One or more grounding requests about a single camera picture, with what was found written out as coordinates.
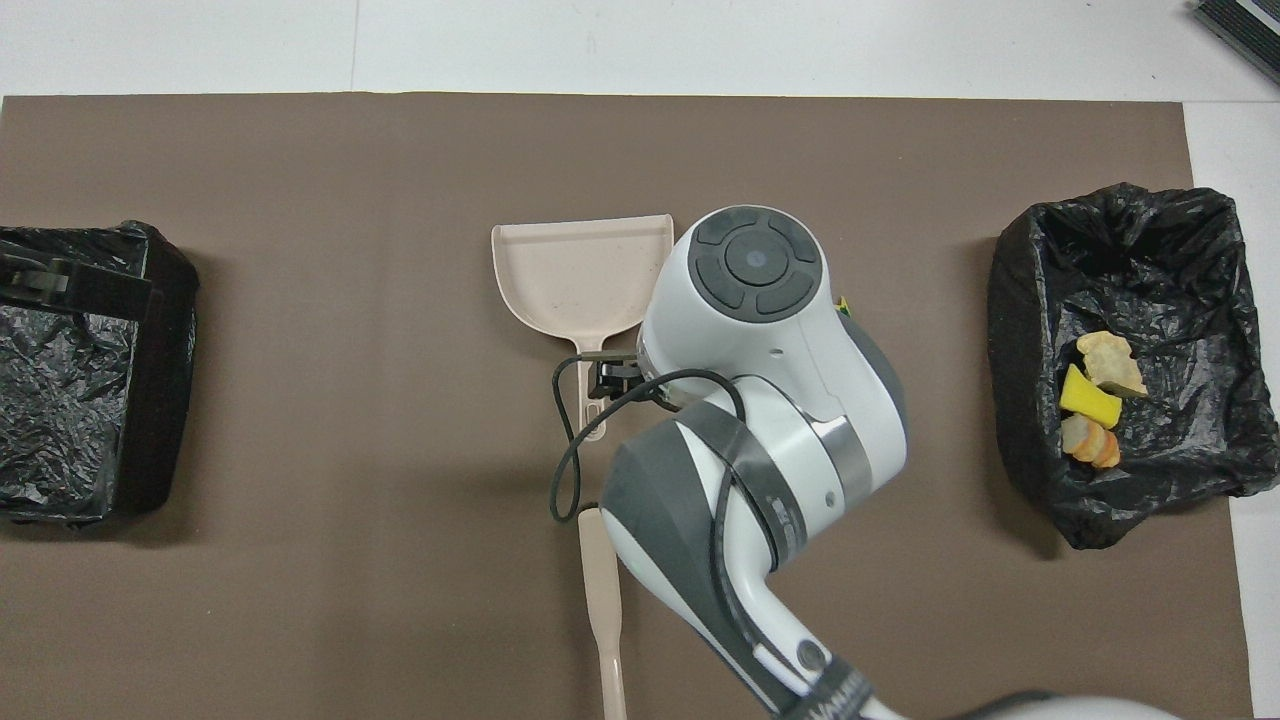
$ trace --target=brown mat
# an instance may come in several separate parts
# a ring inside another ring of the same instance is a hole
[[[1014,493],[984,286],[1029,204],[1190,182],[1176,105],[480,95],[5,100],[0,223],[137,218],[204,278],[168,507],[0,529],[0,707],[42,717],[598,717],[547,515],[568,346],[507,313],[495,223],[763,202],[808,223],[908,388],[905,473],[774,580],[913,716],[1028,687],[1188,716],[1249,688],[1225,501],[1102,552]],[[611,421],[609,447],[657,409]],[[631,716],[763,717],[625,579]]]

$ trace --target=white tile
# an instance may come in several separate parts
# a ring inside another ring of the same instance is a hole
[[[1196,183],[1235,199],[1258,305],[1262,366],[1280,392],[1280,104],[1187,105]],[[1271,405],[1280,410],[1280,395]],[[1280,489],[1231,500],[1253,714],[1280,716]]]
[[[356,0],[3,0],[0,95],[351,87]]]
[[[355,88],[1277,100],[1181,0],[362,0]]]

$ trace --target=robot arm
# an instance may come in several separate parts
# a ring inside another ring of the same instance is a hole
[[[640,331],[653,380],[682,406],[618,450],[600,511],[618,557],[774,717],[901,720],[769,591],[765,577],[906,461],[901,384],[829,304],[826,258],[795,218],[735,206],[695,223],[659,273]],[[1170,719],[1043,693],[957,720]]]
[[[721,392],[623,445],[600,501],[605,527],[632,574],[703,635],[771,714],[859,717],[869,684],[764,582],[840,515],[840,479],[786,397],[758,378],[736,384],[748,425]],[[769,433],[758,437],[753,418]]]

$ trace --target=black garbage bag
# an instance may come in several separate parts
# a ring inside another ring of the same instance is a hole
[[[0,518],[84,524],[168,500],[198,284],[143,223],[0,228]]]
[[[987,290],[1000,454],[1073,547],[1276,484],[1280,437],[1230,197],[1117,184],[1034,205],[1001,233]],[[1057,400],[1075,340],[1102,329],[1129,341],[1149,398],[1124,400],[1121,461],[1096,470],[1062,454]]]

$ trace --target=dustpan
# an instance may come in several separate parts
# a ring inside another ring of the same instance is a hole
[[[495,225],[493,268],[513,315],[582,354],[644,319],[673,240],[671,215]],[[604,409],[586,396],[589,370],[577,364],[579,430]],[[603,436],[602,423],[588,439]]]

